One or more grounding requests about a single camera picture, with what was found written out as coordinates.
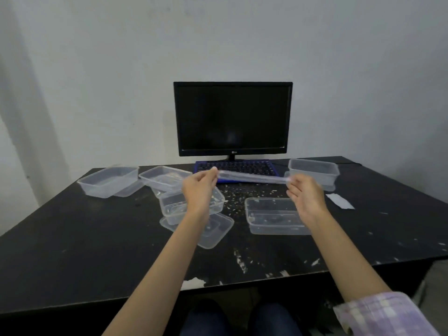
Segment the jeans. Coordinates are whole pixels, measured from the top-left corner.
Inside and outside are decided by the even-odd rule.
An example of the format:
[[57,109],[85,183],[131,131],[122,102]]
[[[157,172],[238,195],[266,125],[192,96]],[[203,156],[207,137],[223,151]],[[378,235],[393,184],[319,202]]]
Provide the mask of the jeans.
[[[203,300],[191,310],[180,336],[232,336],[233,331],[221,307],[213,300]],[[302,336],[300,329],[283,305],[265,303],[250,314],[250,336]]]

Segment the forearm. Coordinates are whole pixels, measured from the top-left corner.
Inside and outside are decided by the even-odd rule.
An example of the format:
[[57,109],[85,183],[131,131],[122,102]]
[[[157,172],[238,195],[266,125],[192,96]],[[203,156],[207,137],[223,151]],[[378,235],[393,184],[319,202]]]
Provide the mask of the forearm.
[[329,212],[318,216],[311,234],[345,301],[390,291]]
[[104,336],[162,335],[203,230],[187,213]]

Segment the black table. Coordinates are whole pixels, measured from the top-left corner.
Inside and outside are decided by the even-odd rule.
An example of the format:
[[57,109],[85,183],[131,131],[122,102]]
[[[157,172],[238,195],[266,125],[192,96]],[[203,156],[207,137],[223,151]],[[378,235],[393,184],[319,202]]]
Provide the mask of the black table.
[[[327,205],[372,265],[448,257],[448,204],[343,157],[312,159],[339,164],[336,193],[356,209],[326,198]],[[287,170],[287,159],[273,162],[279,172]],[[193,170],[192,164],[173,166]],[[327,271],[311,236],[250,233],[244,199],[286,197],[284,185],[218,187],[228,200],[222,213],[235,224],[215,248],[196,249],[186,280],[232,287]],[[128,297],[171,236],[160,218],[149,187],[101,199],[71,184],[0,237],[0,313]]]

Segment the plaid sleeve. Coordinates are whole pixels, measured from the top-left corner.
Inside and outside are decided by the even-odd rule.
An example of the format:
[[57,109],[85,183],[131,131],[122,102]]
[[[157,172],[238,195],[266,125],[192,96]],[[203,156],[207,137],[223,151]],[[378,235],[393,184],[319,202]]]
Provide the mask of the plaid sleeve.
[[339,323],[355,336],[435,336],[437,331],[403,293],[383,293],[334,307]]

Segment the keyboard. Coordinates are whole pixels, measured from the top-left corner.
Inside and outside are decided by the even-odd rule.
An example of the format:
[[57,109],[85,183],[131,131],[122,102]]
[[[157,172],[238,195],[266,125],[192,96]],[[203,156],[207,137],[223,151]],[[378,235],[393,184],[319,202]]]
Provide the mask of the keyboard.
[[[241,160],[241,161],[197,161],[194,173],[210,170],[216,166],[218,170],[227,170],[260,175],[277,175],[278,173],[269,159]],[[218,179],[219,183],[235,183],[233,180]]]

